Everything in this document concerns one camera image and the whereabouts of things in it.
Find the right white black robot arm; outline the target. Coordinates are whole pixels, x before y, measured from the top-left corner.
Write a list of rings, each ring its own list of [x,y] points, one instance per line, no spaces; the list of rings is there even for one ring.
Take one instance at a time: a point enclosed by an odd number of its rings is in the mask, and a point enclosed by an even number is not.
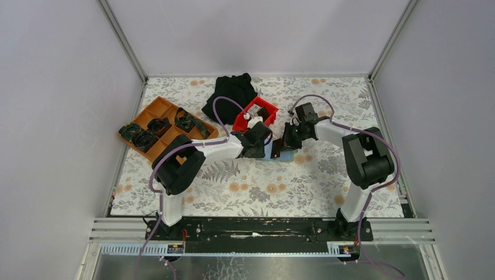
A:
[[[388,144],[378,127],[365,130],[333,122],[329,116],[318,116],[311,103],[295,108],[296,119],[285,123],[284,133],[273,143],[273,152],[295,151],[303,141],[314,139],[343,149],[346,171],[351,186],[346,201],[336,214],[335,233],[350,240],[358,232],[357,222],[365,212],[373,187],[384,183],[394,173],[395,164]]]

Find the wooden divided organizer tray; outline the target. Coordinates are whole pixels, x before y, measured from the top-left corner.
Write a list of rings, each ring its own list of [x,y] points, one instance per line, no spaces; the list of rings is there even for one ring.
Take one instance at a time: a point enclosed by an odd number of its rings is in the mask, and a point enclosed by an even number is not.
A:
[[[146,153],[138,150],[131,142],[118,137],[129,147],[136,150],[150,161],[154,161],[179,135],[186,135],[190,139],[204,140],[198,128],[191,132],[184,132],[175,126],[175,115],[179,106],[167,101],[163,97],[157,97],[140,112],[131,123],[139,124],[142,131],[150,131],[158,137],[156,144]],[[216,138],[218,130],[211,124],[201,120],[211,133],[207,139]]]

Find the grey-green card holder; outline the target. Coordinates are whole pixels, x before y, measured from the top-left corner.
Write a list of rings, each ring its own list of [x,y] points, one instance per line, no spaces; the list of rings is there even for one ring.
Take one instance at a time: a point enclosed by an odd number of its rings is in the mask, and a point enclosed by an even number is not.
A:
[[[272,150],[273,150],[272,144],[265,146],[264,148],[265,157],[263,157],[262,160],[272,160],[272,161],[280,161],[280,162],[292,162],[294,160],[295,151],[283,151],[272,155]]]

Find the red plastic bin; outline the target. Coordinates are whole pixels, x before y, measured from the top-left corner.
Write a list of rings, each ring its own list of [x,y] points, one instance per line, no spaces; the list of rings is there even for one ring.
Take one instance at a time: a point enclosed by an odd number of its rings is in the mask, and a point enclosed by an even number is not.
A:
[[[278,108],[261,97],[255,97],[235,118],[233,131],[245,132],[253,128],[255,121],[262,121],[267,127],[274,124]]]

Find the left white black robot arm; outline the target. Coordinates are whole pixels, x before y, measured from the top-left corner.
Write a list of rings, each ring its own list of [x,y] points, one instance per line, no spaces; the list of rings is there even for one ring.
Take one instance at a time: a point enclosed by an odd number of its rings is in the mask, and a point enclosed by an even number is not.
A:
[[[207,140],[177,136],[155,159],[149,187],[160,195],[159,233],[168,240],[181,232],[182,199],[203,165],[220,160],[265,157],[265,143],[273,136],[259,121],[245,132],[234,131],[228,137]]]

